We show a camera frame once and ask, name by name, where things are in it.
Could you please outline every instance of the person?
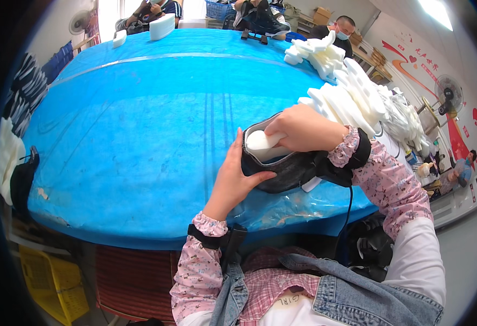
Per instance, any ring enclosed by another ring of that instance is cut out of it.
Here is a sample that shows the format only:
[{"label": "person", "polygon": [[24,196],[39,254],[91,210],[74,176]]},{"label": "person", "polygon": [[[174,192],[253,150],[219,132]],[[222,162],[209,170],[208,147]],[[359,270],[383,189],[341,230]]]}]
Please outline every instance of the person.
[{"label": "person", "polygon": [[[285,133],[278,145],[292,151],[328,151],[337,167],[347,164],[360,142],[357,129],[329,121],[302,104],[285,109],[264,132]],[[239,128],[210,199],[193,218],[206,236],[226,234],[228,213],[256,185],[275,177],[268,171],[244,176],[242,134]],[[189,235],[170,291],[177,325],[437,324],[445,305],[445,270],[429,198],[381,143],[371,139],[370,146],[368,160],[353,170],[352,182],[386,215],[383,228],[395,242],[384,282],[298,247],[261,248],[242,265],[231,259],[222,271],[221,251],[205,248]]]},{"label": "person", "polygon": [[128,18],[115,23],[115,31],[126,30],[128,35],[150,30],[149,23],[166,14],[175,14],[175,28],[182,17],[182,7],[175,0],[143,0],[139,8]]},{"label": "person", "polygon": [[329,35],[329,31],[334,30],[336,33],[336,39],[333,45],[346,50],[346,58],[353,57],[353,48],[351,47],[351,41],[349,36],[354,33],[356,24],[354,20],[347,16],[340,16],[334,22],[333,25],[316,25],[311,29],[309,33],[310,39],[323,39]]},{"label": "person", "polygon": [[[233,22],[233,29],[234,30],[236,30],[236,31],[243,31],[245,29],[251,30],[250,23],[242,18],[242,14],[241,14],[242,4],[244,2],[251,2],[251,4],[254,7],[258,7],[258,5],[261,1],[262,0],[250,0],[250,1],[249,0],[237,0],[235,3],[231,4],[233,6],[233,9],[235,9],[235,11],[237,12],[236,16],[235,16],[235,21]],[[276,10],[272,6],[269,6],[269,8],[271,9],[271,12],[273,13],[273,16],[275,17],[275,19],[278,22],[287,24],[284,16],[280,13],[280,11]],[[275,35],[275,36],[272,36],[272,38],[275,39],[275,40],[285,40],[286,39],[286,34]]]},{"label": "person", "polygon": [[467,186],[472,175],[471,164],[477,159],[477,153],[473,149],[464,159],[459,159],[454,162],[452,155],[450,159],[452,169],[442,173],[440,176],[442,187],[439,192],[441,195],[444,195],[451,190],[456,190],[458,184],[462,188]]}]

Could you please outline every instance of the white t-shirt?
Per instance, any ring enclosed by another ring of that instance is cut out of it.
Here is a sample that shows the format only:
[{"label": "white t-shirt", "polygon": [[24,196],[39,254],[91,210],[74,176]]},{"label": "white t-shirt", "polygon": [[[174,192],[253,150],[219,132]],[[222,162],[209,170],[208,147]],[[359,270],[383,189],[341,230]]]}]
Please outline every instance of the white t-shirt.
[{"label": "white t-shirt", "polygon": [[[416,218],[404,225],[396,238],[391,264],[382,283],[423,294],[445,306],[445,269],[431,220]],[[344,325],[315,313],[312,306],[312,298],[286,290],[261,318],[260,325]],[[187,316],[179,326],[208,326],[211,314],[212,311],[196,312]]]},{"label": "white t-shirt", "polygon": [[[273,15],[276,15],[278,14],[280,11],[274,9],[273,7],[269,6],[269,8],[271,9],[271,12],[273,12]],[[233,27],[235,28],[239,23],[240,21],[242,20],[242,14],[240,13],[240,11],[237,11],[237,15],[235,16],[235,21],[233,22]],[[280,15],[277,17],[277,20],[281,23],[285,23],[286,22],[286,19],[284,18],[284,15]]]}]

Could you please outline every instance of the pink plaid shirt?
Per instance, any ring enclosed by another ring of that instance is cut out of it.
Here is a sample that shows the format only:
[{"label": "pink plaid shirt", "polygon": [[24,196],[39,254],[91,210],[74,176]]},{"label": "pink plaid shirt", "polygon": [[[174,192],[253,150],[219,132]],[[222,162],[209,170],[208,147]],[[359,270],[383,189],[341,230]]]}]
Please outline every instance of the pink plaid shirt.
[{"label": "pink plaid shirt", "polygon": [[[335,166],[346,165],[358,148],[358,131],[353,127],[349,129],[344,142],[329,153],[328,158]],[[353,185],[359,185],[367,198],[386,215],[384,231],[393,240],[396,240],[399,231],[411,220],[433,220],[427,193],[405,166],[389,155],[385,146],[378,141],[371,140],[371,154],[367,164],[353,170],[353,175]],[[208,236],[218,237],[228,231],[226,221],[213,220],[202,212],[197,214],[193,223]],[[296,247],[262,248],[244,262],[242,268],[249,298],[239,316],[242,325],[258,325],[271,305],[291,287],[305,290],[309,297],[315,296],[319,277],[280,268],[278,257],[287,253],[313,257],[309,252]],[[203,248],[200,241],[188,236],[174,277],[176,284],[170,291],[173,316],[177,324],[189,314],[214,309],[222,287],[220,256],[220,250]]]}]

